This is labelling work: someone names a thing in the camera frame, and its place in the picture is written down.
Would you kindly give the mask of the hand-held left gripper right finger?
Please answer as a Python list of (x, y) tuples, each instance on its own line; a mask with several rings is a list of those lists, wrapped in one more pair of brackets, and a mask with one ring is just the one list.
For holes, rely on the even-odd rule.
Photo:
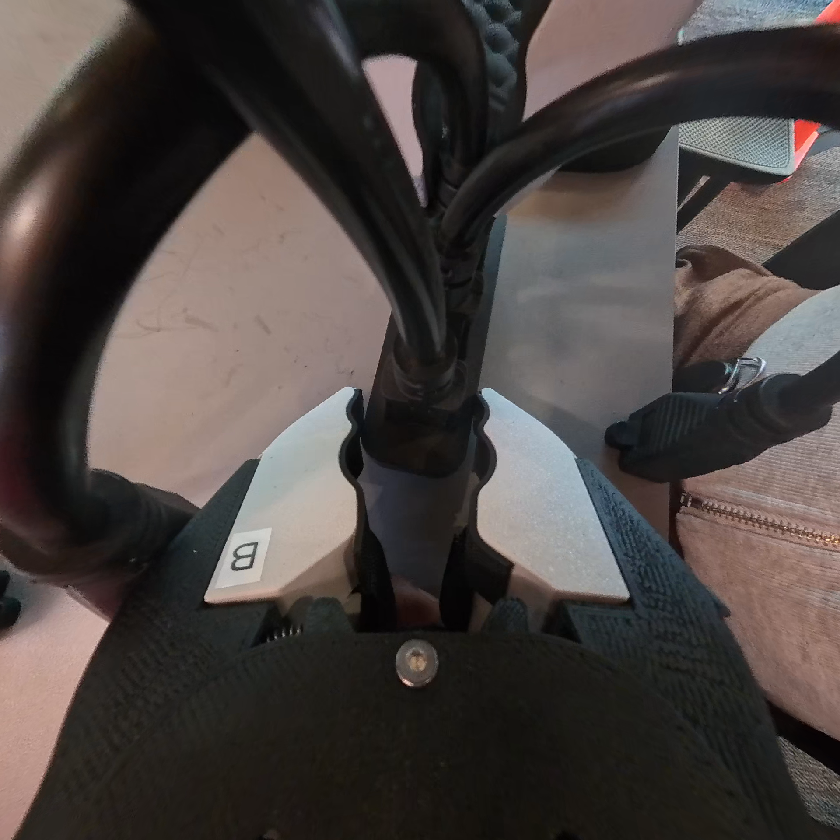
[(489, 471), (474, 501), (476, 591), (488, 602), (627, 603), (627, 584), (572, 450), (497, 391), (484, 388), (480, 398)]

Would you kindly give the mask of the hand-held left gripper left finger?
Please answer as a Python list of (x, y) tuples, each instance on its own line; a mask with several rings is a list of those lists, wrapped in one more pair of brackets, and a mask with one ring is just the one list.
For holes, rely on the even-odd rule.
[(362, 391), (344, 387), (263, 451), (206, 589), (206, 604), (350, 604), (364, 504), (354, 465)]

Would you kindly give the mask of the person's brown pants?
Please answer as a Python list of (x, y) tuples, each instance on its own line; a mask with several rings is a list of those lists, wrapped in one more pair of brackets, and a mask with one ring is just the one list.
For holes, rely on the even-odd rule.
[(724, 248), (680, 248), (673, 370), (745, 356), (766, 329), (814, 295)]

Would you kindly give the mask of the red plastic object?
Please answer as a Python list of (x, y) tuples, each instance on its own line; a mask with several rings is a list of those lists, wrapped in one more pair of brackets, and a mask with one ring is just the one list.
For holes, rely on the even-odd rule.
[(805, 120), (794, 121), (794, 168), (798, 168), (808, 155), (817, 155), (839, 145), (839, 131), (825, 125)]

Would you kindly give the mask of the black foam pad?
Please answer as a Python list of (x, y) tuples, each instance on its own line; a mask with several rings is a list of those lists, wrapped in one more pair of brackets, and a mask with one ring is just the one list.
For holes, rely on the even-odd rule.
[(528, 2), (463, 1), (485, 50), (488, 85), (487, 150), (522, 120), (525, 102), (525, 17)]

